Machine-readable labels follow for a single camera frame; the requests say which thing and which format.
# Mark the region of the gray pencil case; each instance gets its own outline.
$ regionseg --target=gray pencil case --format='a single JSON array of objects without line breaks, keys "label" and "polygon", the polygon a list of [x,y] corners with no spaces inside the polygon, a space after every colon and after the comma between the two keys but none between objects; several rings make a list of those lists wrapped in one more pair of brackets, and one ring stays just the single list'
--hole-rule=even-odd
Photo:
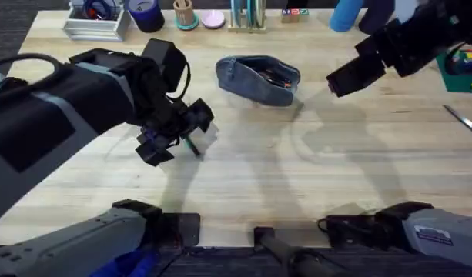
[{"label": "gray pencil case", "polygon": [[[286,87],[270,83],[261,76],[261,71],[286,80],[283,82]],[[300,82],[297,68],[266,55],[223,58],[216,64],[216,73],[220,88],[264,105],[280,107],[292,104]]]}]

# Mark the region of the pen holder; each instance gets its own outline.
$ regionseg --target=pen holder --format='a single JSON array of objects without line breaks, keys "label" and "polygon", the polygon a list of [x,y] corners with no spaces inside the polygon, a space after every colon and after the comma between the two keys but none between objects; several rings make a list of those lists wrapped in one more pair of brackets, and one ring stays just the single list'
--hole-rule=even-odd
[{"label": "pen holder", "polygon": [[192,8],[192,0],[175,0],[177,27],[183,31],[193,30],[198,26],[199,19]]}]

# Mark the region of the wooden tabletop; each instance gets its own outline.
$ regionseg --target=wooden tabletop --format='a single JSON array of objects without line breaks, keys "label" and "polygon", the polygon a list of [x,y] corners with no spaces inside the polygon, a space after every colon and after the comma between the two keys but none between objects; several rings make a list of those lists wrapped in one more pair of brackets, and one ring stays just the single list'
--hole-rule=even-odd
[{"label": "wooden tabletop", "polygon": [[[110,130],[0,221],[0,244],[93,217],[121,199],[167,212],[198,212],[200,245],[217,246],[249,245],[256,225],[274,226],[294,244],[326,245],[317,219],[406,200],[472,215],[472,133],[442,106],[472,119],[472,95],[447,93],[433,63],[403,79],[389,70],[368,89],[336,98],[325,77],[357,55],[354,45],[365,36],[356,29],[332,32],[330,11],[311,11],[309,22],[286,25],[280,11],[268,11],[265,35],[202,26],[183,32],[173,12],[164,11],[161,31],[145,34],[132,27],[123,43],[69,40],[60,29],[66,14],[39,12],[21,52],[65,62],[91,48],[141,54],[150,38],[173,41],[192,66],[186,101],[203,98],[219,131],[216,140],[208,139],[212,144],[202,161],[183,145],[173,149],[176,159],[153,168],[135,152],[138,128]],[[265,107],[218,87],[219,59],[257,54],[301,71],[293,106]],[[43,62],[20,62],[11,75],[37,79],[49,72]]]}]

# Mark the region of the label sticker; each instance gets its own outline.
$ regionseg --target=label sticker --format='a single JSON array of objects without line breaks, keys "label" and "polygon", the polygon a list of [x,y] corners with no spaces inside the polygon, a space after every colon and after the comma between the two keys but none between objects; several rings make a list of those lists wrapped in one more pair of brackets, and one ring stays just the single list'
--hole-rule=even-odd
[{"label": "label sticker", "polygon": [[453,241],[451,240],[451,235],[449,232],[418,225],[414,226],[414,228],[419,239],[425,239],[428,241],[453,246]]}]

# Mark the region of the blue bottle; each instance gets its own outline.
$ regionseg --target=blue bottle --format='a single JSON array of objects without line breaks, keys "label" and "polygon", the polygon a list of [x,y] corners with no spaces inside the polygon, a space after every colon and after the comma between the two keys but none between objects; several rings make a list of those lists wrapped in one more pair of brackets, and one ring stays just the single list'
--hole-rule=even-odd
[{"label": "blue bottle", "polygon": [[330,19],[330,28],[336,32],[349,31],[363,4],[364,0],[340,0]]}]

